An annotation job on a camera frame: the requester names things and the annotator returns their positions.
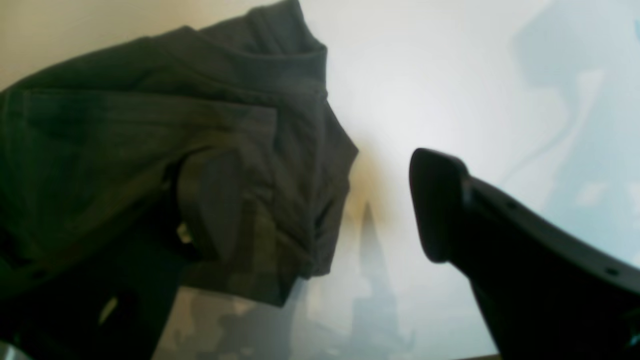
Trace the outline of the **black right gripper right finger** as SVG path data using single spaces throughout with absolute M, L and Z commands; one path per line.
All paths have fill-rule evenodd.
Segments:
M 637 360 L 639 269 L 566 233 L 461 159 L 414 150 L 420 243 L 470 283 L 503 360 Z

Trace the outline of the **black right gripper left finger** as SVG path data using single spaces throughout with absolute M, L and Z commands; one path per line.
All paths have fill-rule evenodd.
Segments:
M 193 259 L 230 260 L 241 221 L 238 151 L 192 150 L 178 158 L 171 175 L 170 212 L 179 246 Z

